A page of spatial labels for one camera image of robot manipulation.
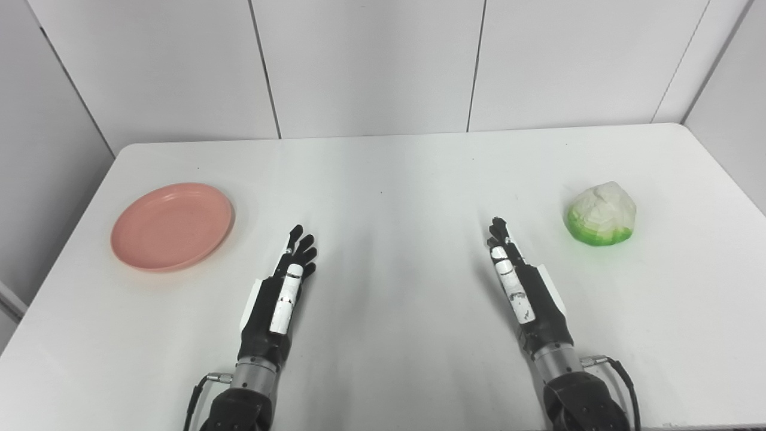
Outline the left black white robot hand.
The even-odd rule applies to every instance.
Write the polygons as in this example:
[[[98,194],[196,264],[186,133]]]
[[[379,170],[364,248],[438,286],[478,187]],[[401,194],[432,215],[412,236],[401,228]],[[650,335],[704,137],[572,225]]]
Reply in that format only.
[[[287,245],[273,274],[258,289],[251,315],[241,331],[238,359],[268,361],[284,368],[291,347],[290,324],[303,293],[304,282],[317,270],[315,237],[301,224],[290,230]]]

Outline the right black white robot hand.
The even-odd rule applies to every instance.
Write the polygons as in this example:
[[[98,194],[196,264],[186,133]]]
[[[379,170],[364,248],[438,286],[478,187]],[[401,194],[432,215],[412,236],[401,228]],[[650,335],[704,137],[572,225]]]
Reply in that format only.
[[[566,314],[548,286],[543,267],[526,262],[504,219],[494,217],[488,230],[490,259],[519,325],[523,351],[534,357],[545,347],[574,346]]]

